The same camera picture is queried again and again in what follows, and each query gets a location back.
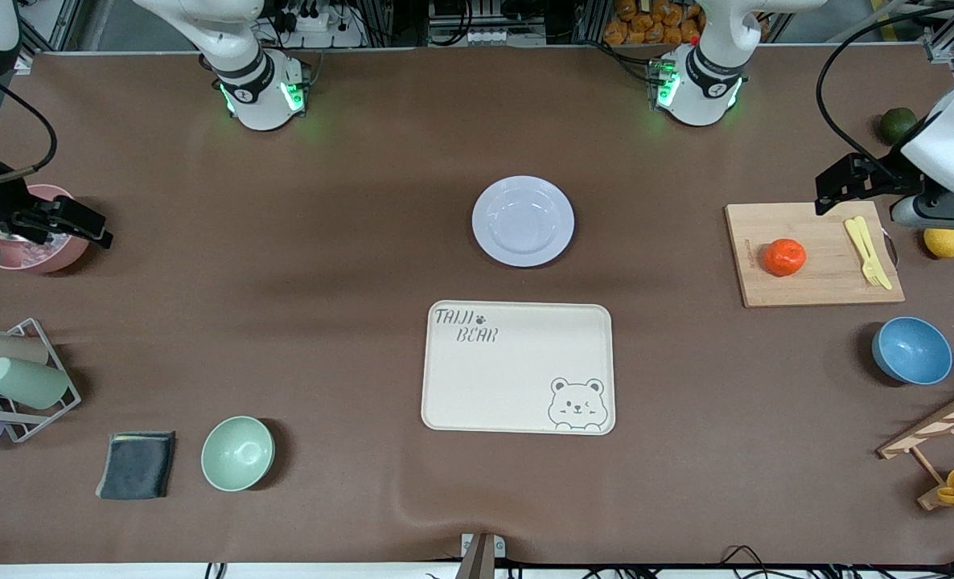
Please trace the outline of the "orange mandarin fruit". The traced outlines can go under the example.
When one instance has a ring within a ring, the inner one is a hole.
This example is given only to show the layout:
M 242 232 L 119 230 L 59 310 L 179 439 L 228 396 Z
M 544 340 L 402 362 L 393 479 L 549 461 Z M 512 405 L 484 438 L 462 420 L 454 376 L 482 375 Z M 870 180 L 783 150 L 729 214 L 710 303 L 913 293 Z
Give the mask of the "orange mandarin fruit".
M 763 250 L 763 267 L 776 277 L 796 274 L 807 263 L 807 249 L 797 240 L 783 238 Z

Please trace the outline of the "blue bowl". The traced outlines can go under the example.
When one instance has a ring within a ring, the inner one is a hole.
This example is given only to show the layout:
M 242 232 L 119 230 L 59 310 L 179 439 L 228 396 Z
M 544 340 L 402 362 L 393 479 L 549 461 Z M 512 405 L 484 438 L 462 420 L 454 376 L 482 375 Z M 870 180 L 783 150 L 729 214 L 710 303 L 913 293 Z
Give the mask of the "blue bowl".
M 947 338 L 919 318 L 885 322 L 873 337 L 871 351 L 879 369 L 904 384 L 939 384 L 954 365 Z

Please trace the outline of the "cream bear print tray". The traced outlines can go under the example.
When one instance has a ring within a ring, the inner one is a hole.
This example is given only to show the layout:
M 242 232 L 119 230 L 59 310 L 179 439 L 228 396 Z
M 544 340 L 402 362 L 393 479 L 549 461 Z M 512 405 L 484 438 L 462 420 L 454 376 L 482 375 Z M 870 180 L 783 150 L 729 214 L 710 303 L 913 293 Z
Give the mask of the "cream bear print tray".
M 421 393 L 428 428 L 602 436 L 616 414 L 605 307 L 459 300 L 430 307 Z

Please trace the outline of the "dark green lime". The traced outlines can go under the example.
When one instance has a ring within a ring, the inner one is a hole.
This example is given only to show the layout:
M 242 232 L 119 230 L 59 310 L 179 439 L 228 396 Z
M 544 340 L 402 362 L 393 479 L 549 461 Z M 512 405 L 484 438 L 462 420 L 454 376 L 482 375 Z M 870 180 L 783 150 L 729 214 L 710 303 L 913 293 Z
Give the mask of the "dark green lime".
M 888 146 L 895 146 L 917 124 L 918 118 L 914 111 L 907 107 L 888 109 L 881 115 L 878 122 L 879 136 Z

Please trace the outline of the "large white power strip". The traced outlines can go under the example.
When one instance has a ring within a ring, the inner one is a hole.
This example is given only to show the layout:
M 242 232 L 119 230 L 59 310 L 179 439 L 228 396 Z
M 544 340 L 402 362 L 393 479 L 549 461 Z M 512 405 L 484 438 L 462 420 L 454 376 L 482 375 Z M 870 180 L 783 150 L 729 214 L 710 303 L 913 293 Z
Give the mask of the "large white power strip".
M 279 11 L 264 16 L 279 47 L 325 49 L 370 47 L 362 14 L 335 0 L 281 0 Z

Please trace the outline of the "dark grey folded cloth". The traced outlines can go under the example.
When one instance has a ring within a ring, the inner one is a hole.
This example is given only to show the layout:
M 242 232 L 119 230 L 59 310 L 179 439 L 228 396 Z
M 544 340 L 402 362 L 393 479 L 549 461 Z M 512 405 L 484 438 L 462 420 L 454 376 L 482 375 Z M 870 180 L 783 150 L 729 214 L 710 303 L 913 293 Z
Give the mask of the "dark grey folded cloth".
M 96 497 L 107 501 L 164 498 L 175 439 L 173 431 L 111 433 Z

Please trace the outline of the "mint green bowl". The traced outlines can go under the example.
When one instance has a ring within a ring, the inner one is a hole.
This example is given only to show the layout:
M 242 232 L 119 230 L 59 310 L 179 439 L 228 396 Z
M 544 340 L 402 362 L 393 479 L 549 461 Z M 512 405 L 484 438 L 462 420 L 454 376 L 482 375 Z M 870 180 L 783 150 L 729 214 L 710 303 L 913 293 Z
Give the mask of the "mint green bowl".
M 206 481 L 216 490 L 249 490 L 268 473 L 275 442 L 270 429 L 255 417 L 224 419 L 208 434 L 200 455 Z

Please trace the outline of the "yellow plastic fork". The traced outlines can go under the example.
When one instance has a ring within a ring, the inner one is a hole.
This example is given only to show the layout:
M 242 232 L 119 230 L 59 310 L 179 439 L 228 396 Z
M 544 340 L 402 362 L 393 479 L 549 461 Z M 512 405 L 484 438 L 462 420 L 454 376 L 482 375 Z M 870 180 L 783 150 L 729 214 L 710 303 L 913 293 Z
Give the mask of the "yellow plastic fork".
M 844 223 L 842 223 L 842 226 L 844 226 L 845 230 L 848 232 L 849 238 L 853 242 L 853 245 L 855 245 L 857 253 L 859 253 L 859 257 L 861 260 L 861 272 L 868 281 L 868 278 L 866 275 L 864 275 L 863 268 L 862 268 L 863 261 L 866 258 L 866 249 L 864 248 L 861 238 L 859 237 L 858 230 L 856 229 L 855 224 L 853 224 L 852 219 L 845 220 Z

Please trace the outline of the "wooden peg rack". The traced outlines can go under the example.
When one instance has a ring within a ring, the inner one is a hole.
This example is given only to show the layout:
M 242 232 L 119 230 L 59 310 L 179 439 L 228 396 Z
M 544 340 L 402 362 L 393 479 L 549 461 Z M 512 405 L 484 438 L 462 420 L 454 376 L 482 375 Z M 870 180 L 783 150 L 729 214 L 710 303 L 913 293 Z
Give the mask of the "wooden peg rack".
M 954 508 L 954 503 L 947 503 L 940 497 L 940 488 L 948 483 L 948 476 L 938 472 L 931 465 L 928 458 L 922 454 L 919 447 L 937 437 L 947 437 L 954 435 L 954 400 L 948 402 L 940 409 L 932 412 L 928 417 L 904 429 L 901 433 L 893 436 L 892 439 L 881 444 L 876 450 L 875 455 L 881 459 L 892 459 L 896 457 L 913 457 L 915 461 L 923 468 L 936 482 L 936 487 L 931 488 L 925 494 L 917 498 L 919 508 L 925 511 L 937 511 L 944 508 Z

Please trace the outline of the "mint green cup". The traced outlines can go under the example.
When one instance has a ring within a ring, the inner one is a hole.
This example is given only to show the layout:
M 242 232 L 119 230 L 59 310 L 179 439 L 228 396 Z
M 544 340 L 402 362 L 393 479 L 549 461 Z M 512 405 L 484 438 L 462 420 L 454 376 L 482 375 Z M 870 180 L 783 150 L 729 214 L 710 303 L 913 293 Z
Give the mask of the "mint green cup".
M 0 396 L 36 410 L 62 401 L 72 381 L 65 371 L 42 363 L 0 358 Z

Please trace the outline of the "pink bowl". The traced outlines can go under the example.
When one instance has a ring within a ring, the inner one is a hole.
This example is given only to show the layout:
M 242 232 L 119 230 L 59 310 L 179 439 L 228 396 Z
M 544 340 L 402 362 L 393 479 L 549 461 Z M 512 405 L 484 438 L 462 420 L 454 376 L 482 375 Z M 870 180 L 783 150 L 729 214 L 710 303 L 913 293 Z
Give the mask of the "pink bowl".
M 56 195 L 72 198 L 64 188 L 51 184 L 26 188 L 29 208 L 22 211 L 49 213 Z M 65 235 L 51 236 L 46 243 L 35 244 L 17 235 L 0 233 L 0 269 L 33 274 L 55 273 L 75 264 L 87 247 L 88 241 Z

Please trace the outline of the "pale lilac round plate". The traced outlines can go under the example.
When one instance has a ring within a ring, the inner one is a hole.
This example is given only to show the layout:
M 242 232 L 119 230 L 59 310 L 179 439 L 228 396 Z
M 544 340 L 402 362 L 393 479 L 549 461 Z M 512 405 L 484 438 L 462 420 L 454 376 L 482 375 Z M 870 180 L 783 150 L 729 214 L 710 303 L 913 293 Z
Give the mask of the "pale lilac round plate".
M 570 245 L 576 217 L 569 198 L 550 181 L 517 175 L 496 181 L 476 200 L 471 216 L 477 245 L 500 264 L 535 268 Z

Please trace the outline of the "yellow plastic knife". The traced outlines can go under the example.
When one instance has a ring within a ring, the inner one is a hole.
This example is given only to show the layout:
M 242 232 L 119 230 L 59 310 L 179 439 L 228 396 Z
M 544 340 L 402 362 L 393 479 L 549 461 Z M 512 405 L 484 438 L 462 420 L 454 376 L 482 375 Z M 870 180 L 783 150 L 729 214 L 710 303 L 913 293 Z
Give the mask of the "yellow plastic knife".
M 891 280 L 885 274 L 881 261 L 878 259 L 877 249 L 874 246 L 873 238 L 871 238 L 866 219 L 864 219 L 863 216 L 854 216 L 852 221 L 866 249 L 866 258 L 862 265 L 864 275 L 867 276 L 871 285 L 880 285 L 884 287 L 885 290 L 892 290 L 894 287 Z

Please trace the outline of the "pile of orange fruits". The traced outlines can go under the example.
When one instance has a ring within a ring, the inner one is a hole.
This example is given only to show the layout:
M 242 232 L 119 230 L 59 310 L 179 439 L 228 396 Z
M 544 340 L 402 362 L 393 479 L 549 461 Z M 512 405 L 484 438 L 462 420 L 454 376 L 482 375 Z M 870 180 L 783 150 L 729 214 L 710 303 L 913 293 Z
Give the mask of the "pile of orange fruits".
M 613 0 L 602 41 L 621 44 L 695 44 L 706 15 L 693 0 Z

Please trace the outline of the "bamboo cutting board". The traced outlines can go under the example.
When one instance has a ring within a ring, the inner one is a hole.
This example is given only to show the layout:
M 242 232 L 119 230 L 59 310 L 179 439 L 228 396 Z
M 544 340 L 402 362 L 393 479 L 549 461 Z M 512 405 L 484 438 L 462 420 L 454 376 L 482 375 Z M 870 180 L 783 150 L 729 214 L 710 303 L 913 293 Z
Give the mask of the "bamboo cutting board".
M 841 203 L 823 216 L 816 216 L 812 203 L 737 203 L 727 205 L 724 212 L 746 308 L 905 300 L 873 201 Z M 844 221 L 855 216 L 866 220 L 879 264 L 890 279 L 889 289 L 872 286 L 861 271 L 861 258 L 844 227 Z M 807 260 L 796 274 L 778 277 L 763 266 L 765 248 L 779 239 L 795 240 L 805 248 Z

